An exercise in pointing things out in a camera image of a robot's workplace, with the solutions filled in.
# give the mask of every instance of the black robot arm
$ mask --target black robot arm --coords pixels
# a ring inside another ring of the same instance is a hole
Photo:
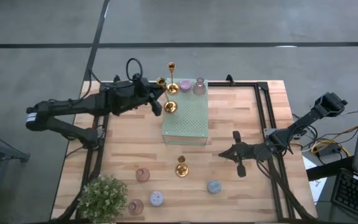
[[[79,139],[86,149],[94,149],[99,147],[96,129],[79,128],[54,116],[81,113],[94,116],[112,113],[119,116],[125,111],[137,109],[147,103],[151,104],[156,116],[161,115],[162,107],[157,99],[164,93],[164,89],[157,84],[149,83],[138,73],[132,77],[132,82],[102,83],[102,86],[99,93],[86,98],[42,101],[34,107],[27,108],[26,127],[32,131],[55,131],[69,140]]]
[[[321,119],[323,117],[335,117],[344,111],[344,107],[347,105],[345,100],[341,100],[335,93],[326,93],[318,98],[314,107],[309,113],[301,117],[292,125],[285,129],[278,129],[269,134],[265,138],[265,142],[260,144],[247,144],[241,141],[241,136],[238,131],[233,131],[233,138],[235,144],[230,149],[219,154],[219,157],[233,160],[237,163],[237,174],[239,177],[246,176],[246,168],[242,165],[243,159],[255,159],[258,162],[266,161],[272,155],[281,155],[282,152],[288,149],[291,153],[290,147],[288,147],[292,137],[295,134],[299,134],[306,127]],[[284,194],[289,198],[294,208],[300,214],[303,219],[313,219],[300,204],[299,201],[292,194],[291,190],[281,179],[280,174],[275,167],[267,171],[271,179],[274,179],[277,184],[282,188]]]

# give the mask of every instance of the potted plant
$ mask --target potted plant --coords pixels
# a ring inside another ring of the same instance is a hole
[[[93,223],[112,223],[122,215],[128,198],[127,186],[114,177],[99,175],[82,192],[77,209]]]

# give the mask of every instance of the keyboard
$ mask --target keyboard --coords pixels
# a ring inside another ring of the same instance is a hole
[[[336,176],[331,201],[358,215],[358,175],[341,169]]]

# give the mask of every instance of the gray floor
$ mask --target gray floor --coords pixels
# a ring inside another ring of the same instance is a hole
[[[90,43],[102,3],[0,0],[0,44]],[[112,0],[101,37],[101,42],[279,41],[358,41],[358,0]],[[67,142],[49,131],[27,130],[25,109],[49,98],[78,97],[89,54],[90,49],[0,49],[0,137],[31,153],[29,163],[9,165],[0,223],[48,220]],[[102,49],[94,72],[102,80],[123,78],[130,57],[142,62],[151,80],[167,76],[170,61],[177,63],[179,77],[222,80],[230,73],[237,80],[284,80],[297,115],[327,91],[346,99],[346,110],[358,109],[358,47]],[[357,124],[358,114],[352,114],[316,127],[324,134]],[[351,153],[355,143],[345,143]],[[332,180],[321,200],[329,199],[331,189]],[[318,205],[325,219],[327,206]]]

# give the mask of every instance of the wooden table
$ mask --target wooden table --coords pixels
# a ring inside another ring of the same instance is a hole
[[[283,81],[267,81],[278,128],[292,124],[291,109]],[[82,92],[89,85],[85,82]],[[92,83],[91,93],[99,85]],[[125,182],[129,201],[141,199],[145,205],[142,214],[132,216],[126,210],[118,222],[254,222],[274,221],[276,213],[270,180],[257,168],[254,160],[244,161],[247,176],[237,176],[236,164],[218,157],[233,144],[232,131],[238,130],[242,140],[249,144],[262,142],[255,92],[250,87],[209,87],[209,139],[207,146],[177,146],[163,143],[161,128],[163,115],[156,117],[149,106],[128,111],[120,117],[110,116],[102,163],[102,174],[114,175]],[[265,101],[267,123],[269,116]],[[78,114],[74,125],[91,127],[93,117]],[[68,151],[80,147],[71,142]],[[307,211],[316,217],[308,178],[301,152],[293,146],[294,155],[285,157],[290,188]],[[178,156],[186,157],[189,174],[178,177],[175,166]],[[78,193],[84,169],[86,151],[81,150],[66,159],[52,218],[58,217]],[[135,178],[138,168],[149,169],[146,183]],[[211,179],[222,182],[222,191],[211,195],[207,183]],[[149,195],[158,190],[164,194],[161,207],[152,207]],[[285,217],[287,209],[280,191]]]

